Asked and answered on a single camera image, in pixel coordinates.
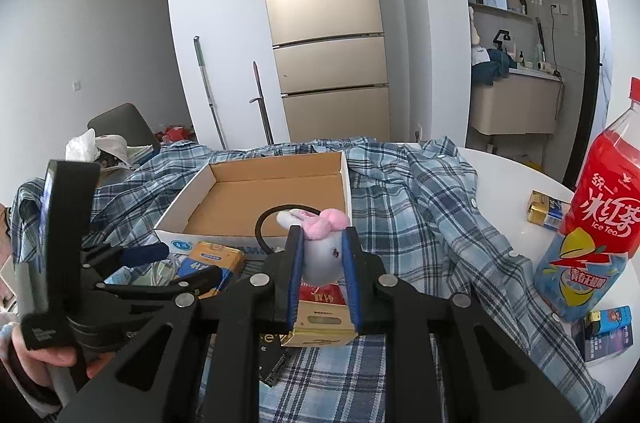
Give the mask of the person's left hand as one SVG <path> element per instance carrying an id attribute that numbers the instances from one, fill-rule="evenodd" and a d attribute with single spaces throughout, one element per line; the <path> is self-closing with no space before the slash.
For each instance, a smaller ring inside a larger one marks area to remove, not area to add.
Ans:
<path id="1" fill-rule="evenodd" d="M 26 347 L 21 327 L 14 325 L 11 341 L 23 370 L 28 377 L 41 386 L 52 386 L 49 365 L 70 368 L 77 362 L 76 351 L 72 347 L 43 348 L 29 351 Z"/>

